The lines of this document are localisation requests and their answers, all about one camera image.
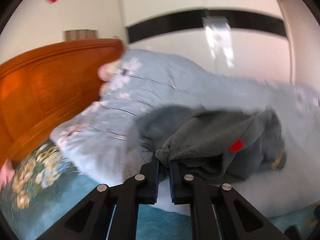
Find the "red patch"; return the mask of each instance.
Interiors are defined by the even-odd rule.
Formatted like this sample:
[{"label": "red patch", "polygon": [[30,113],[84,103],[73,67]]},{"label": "red patch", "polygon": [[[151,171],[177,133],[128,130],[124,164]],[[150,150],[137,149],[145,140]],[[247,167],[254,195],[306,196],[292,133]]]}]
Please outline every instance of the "red patch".
[{"label": "red patch", "polygon": [[237,140],[233,145],[231,145],[229,147],[229,152],[231,153],[235,153],[237,151],[240,151],[243,148],[243,141],[241,141],[240,139]]}]

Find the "black horizontal band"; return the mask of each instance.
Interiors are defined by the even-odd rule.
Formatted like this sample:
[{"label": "black horizontal band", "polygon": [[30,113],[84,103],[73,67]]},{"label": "black horizontal band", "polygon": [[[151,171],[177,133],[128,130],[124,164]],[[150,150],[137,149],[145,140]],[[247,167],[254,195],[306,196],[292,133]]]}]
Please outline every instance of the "black horizontal band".
[{"label": "black horizontal band", "polygon": [[202,17],[225,16],[231,28],[264,31],[287,37],[284,22],[281,19],[259,13],[235,10],[193,10],[159,16],[127,27],[129,43],[156,35],[203,28]]}]

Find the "headboard panel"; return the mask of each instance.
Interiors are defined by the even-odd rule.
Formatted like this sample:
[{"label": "headboard panel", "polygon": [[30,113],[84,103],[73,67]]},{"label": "headboard panel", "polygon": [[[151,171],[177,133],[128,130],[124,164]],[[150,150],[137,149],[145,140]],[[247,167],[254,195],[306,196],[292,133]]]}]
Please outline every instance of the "headboard panel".
[{"label": "headboard panel", "polygon": [[0,65],[0,165],[21,161],[57,125],[98,100],[97,69],[123,51],[115,39],[69,41]]}]

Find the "clothing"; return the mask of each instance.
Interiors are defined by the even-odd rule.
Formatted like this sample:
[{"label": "clothing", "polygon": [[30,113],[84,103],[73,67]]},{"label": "clothing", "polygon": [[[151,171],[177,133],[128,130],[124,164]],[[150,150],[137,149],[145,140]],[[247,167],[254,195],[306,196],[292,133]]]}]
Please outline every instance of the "clothing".
[{"label": "clothing", "polygon": [[169,106],[136,123],[143,147],[155,150],[163,166],[178,160],[211,183],[245,180],[286,161],[281,125],[271,109],[248,115]]}]

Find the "metal pin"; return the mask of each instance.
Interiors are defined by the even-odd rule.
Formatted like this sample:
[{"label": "metal pin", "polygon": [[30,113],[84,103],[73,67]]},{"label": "metal pin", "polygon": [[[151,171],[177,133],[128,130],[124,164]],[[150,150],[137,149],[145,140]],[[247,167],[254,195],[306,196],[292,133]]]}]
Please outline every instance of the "metal pin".
[{"label": "metal pin", "polygon": [[195,177],[193,176],[193,175],[191,175],[191,174],[186,174],[186,175],[184,175],[184,179],[185,180],[188,180],[188,181],[191,181],[191,180],[193,180]]},{"label": "metal pin", "polygon": [[100,184],[99,186],[97,186],[97,190],[98,190],[99,192],[106,191],[107,188],[108,188],[108,186],[105,185],[105,184]]},{"label": "metal pin", "polygon": [[226,190],[226,191],[229,191],[232,189],[232,186],[228,183],[225,183],[225,184],[222,184],[222,189],[223,190]]},{"label": "metal pin", "polygon": [[143,174],[137,174],[134,178],[140,181],[140,180],[144,180],[145,176]]}]

